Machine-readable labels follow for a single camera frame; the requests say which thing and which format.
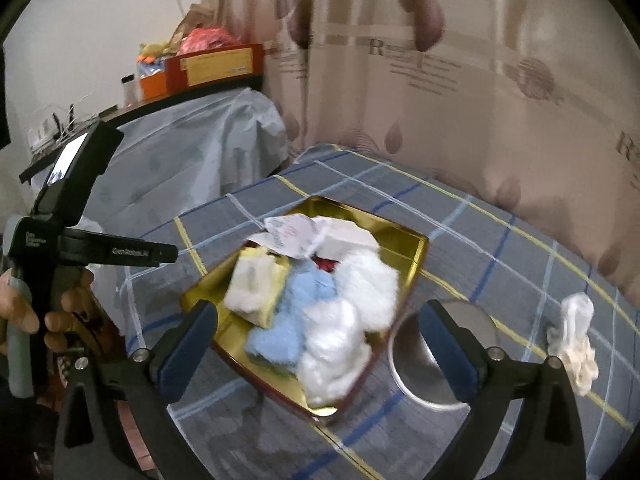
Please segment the white yellow towel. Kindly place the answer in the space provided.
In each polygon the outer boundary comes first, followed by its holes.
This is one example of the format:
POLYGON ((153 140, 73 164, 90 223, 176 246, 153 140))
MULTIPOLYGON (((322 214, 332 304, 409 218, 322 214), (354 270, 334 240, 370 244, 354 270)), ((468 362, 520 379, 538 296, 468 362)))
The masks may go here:
POLYGON ((224 307, 254 326, 268 330, 290 269, 288 257, 276 255, 262 246, 243 248, 224 295, 224 307))

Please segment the white cloth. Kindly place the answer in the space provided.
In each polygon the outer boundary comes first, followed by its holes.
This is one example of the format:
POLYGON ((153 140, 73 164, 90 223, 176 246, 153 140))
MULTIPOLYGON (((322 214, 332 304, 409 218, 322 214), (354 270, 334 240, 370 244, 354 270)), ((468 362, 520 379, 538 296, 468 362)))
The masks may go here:
POLYGON ((316 256, 326 260, 342 261, 354 250, 367 249, 378 252, 380 245, 367 230, 355 222, 330 217, 317 217, 326 228, 316 256))
POLYGON ((349 394, 370 361, 356 307, 342 297, 303 310, 306 348, 296 377, 310 408, 325 408, 349 394))

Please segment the white fluffy mitt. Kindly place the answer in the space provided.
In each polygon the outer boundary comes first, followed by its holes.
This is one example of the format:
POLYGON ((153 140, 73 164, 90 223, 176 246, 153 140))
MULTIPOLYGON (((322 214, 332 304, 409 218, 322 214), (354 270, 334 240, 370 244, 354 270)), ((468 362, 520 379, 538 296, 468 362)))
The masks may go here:
POLYGON ((358 309, 362 329, 382 333, 392 326, 399 272, 370 249, 355 249, 333 271, 338 294, 358 309))

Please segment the red white drawstring bag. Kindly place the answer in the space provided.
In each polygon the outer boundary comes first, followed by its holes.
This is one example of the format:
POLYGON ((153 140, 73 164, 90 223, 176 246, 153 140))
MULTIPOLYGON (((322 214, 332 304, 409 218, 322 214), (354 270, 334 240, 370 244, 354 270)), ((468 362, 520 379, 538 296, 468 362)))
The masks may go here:
POLYGON ((338 262, 336 260, 320 258, 317 256, 314 256, 312 260, 314 260, 314 263, 320 270, 328 273, 333 273, 336 266, 338 265, 338 262))

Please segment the cream scrunchie cloth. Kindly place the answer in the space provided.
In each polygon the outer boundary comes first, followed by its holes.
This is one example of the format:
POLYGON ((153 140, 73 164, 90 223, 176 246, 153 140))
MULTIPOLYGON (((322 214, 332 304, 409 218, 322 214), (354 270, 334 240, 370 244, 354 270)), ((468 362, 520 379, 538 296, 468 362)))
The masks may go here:
POLYGON ((576 396, 590 393, 593 382, 599 377, 599 367, 596 350, 592 348, 588 335, 580 336, 570 344, 563 342, 553 330, 548 330, 547 352, 563 363, 576 396))

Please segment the clear plastic bag ball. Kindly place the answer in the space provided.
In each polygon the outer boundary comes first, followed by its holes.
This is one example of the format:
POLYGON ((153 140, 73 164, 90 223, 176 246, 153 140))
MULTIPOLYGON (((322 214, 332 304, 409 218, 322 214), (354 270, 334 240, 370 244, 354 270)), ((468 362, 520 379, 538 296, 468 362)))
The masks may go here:
POLYGON ((593 303, 584 292, 576 292, 576 294, 562 300, 562 341, 564 344, 574 347, 587 335, 593 312, 593 303))

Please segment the stainless steel bowl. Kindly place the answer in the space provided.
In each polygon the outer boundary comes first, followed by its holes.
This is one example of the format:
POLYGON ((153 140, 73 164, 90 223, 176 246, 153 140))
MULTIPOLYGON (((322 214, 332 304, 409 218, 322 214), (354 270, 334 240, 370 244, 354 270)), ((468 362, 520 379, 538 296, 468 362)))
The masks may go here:
POLYGON ((457 411, 478 393, 485 375, 477 350, 498 342, 497 327, 481 307, 428 300, 392 331, 390 371, 402 393, 422 408, 457 411))

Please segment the translucent plastic cover sheet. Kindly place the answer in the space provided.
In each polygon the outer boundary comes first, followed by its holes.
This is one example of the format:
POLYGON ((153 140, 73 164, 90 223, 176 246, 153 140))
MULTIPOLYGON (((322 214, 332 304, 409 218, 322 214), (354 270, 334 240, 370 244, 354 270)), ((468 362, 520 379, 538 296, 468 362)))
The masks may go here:
POLYGON ((276 104, 249 88, 180 103, 121 129, 124 140, 79 222, 90 231, 142 236, 288 159, 276 104))

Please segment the small jar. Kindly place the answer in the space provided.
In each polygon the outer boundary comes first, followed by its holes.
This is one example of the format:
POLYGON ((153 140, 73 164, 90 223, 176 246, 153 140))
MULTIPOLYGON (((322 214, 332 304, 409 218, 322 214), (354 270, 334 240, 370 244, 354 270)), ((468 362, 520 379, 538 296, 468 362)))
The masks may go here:
POLYGON ((134 74, 123 76, 120 80, 122 83, 122 94, 124 95, 124 107, 131 108, 139 104, 139 84, 134 74))

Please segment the orange box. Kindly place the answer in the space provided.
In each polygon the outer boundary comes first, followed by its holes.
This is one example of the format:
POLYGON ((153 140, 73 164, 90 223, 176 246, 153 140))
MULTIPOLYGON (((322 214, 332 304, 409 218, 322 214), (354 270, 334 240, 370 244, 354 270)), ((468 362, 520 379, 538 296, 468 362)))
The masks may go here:
POLYGON ((142 98, 145 101, 153 101, 167 96, 163 61, 152 56, 140 56, 137 66, 142 98))

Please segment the grey plaid tablecloth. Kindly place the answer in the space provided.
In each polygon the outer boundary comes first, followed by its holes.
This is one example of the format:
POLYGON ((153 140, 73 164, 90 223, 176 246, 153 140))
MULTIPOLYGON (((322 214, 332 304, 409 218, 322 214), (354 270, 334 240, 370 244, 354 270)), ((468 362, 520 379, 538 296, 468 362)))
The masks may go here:
POLYGON ((463 300, 495 324, 498 345, 539 363, 562 300, 592 301, 589 339, 598 378, 578 396, 586 473, 608 470, 639 423, 639 315, 585 262, 512 212, 441 177, 337 145, 304 151, 282 174, 226 196, 190 198, 158 162, 134 168, 124 184, 119 229, 168 243, 178 259, 118 274, 116 304, 128 350, 152 347, 182 317, 182 295, 273 214, 311 196, 376 214, 428 240, 411 292, 380 357, 356 396, 326 426, 288 410, 236 374, 216 352, 204 356, 169 415, 217 479, 421 479, 468 414, 466 406, 422 405, 398 385, 400 369, 422 356, 416 315, 428 300, 463 300))

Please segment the red yellow cardboard box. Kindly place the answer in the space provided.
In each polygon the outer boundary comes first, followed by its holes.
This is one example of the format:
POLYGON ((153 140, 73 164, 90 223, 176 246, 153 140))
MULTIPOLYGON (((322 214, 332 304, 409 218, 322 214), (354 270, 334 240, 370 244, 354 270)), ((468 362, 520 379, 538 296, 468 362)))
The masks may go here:
POLYGON ((238 44, 173 56, 165 62, 167 92, 172 96, 218 81, 260 76, 264 58, 262 44, 238 44))

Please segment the gold red rectangular tin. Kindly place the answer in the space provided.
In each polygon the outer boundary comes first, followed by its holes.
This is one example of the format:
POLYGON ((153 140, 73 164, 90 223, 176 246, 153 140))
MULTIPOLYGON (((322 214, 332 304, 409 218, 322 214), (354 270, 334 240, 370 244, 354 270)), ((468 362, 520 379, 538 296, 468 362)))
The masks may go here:
POLYGON ((354 398, 405 313, 428 239, 312 196, 243 242, 181 297, 210 301, 214 350, 316 424, 354 398))

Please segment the beige leaf print curtain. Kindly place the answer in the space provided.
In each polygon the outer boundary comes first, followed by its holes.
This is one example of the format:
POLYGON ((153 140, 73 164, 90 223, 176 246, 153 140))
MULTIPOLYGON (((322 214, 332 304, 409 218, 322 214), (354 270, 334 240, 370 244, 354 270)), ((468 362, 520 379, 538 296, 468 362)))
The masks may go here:
POLYGON ((293 151, 512 211, 639 299, 639 0, 203 0, 266 52, 293 151))

